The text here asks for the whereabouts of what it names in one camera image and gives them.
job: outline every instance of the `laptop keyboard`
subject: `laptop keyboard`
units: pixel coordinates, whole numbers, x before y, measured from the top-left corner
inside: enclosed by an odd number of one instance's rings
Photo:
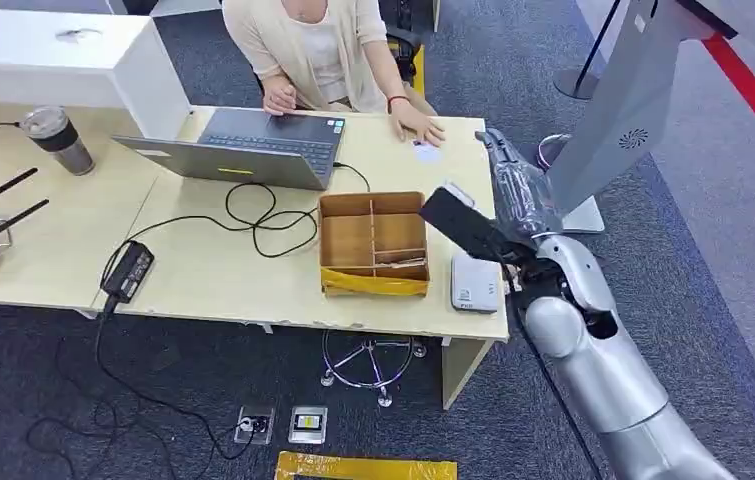
[[[261,137],[237,137],[230,135],[210,135],[203,143],[222,145],[233,148],[250,148],[253,150],[270,150],[274,152],[300,154],[316,174],[327,173],[332,168],[333,145],[329,143],[298,142]]]

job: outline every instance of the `red bracelet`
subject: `red bracelet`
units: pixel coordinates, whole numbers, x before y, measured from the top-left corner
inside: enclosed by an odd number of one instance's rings
[[[386,100],[386,104],[389,110],[389,113],[392,113],[392,102],[398,99],[404,99],[407,102],[409,102],[409,98],[406,97],[406,95],[395,95],[394,97],[389,97],[388,100]]]

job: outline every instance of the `stanchion base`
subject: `stanchion base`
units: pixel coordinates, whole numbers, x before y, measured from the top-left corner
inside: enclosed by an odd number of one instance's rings
[[[554,86],[557,87],[560,93],[568,97],[578,100],[591,100],[600,80],[595,75],[587,72],[578,88],[576,87],[578,77],[580,77],[580,69],[578,68],[562,70],[554,74]]]
[[[565,233],[601,233],[604,231],[604,219],[598,210],[595,197],[589,197],[563,219]]]

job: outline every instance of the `woman's hand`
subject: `woman's hand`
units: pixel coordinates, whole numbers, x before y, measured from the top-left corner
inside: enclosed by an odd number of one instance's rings
[[[398,98],[392,101],[391,122],[401,141],[406,140],[404,128],[415,132],[419,142],[426,141],[438,147],[445,140],[445,130],[427,115],[419,112],[407,99]]]
[[[288,78],[280,75],[266,78],[262,81],[265,96],[262,98],[262,109],[271,115],[294,113],[296,90]]]

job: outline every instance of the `desk leg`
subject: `desk leg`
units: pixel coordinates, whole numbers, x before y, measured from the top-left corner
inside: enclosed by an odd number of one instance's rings
[[[445,410],[454,404],[492,343],[494,340],[453,338],[449,346],[442,347],[442,407]]]
[[[442,9],[442,0],[433,0],[433,32],[439,31],[439,13]]]

